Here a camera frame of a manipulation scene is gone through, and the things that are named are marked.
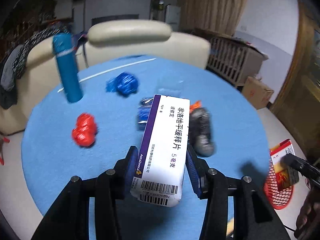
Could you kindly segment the right hand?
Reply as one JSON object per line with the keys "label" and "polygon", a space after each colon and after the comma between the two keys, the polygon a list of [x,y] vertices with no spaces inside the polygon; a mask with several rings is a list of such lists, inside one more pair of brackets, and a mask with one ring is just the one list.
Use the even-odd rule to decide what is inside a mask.
{"label": "right hand", "polygon": [[296,220],[296,239],[319,239],[319,189],[308,193]]}

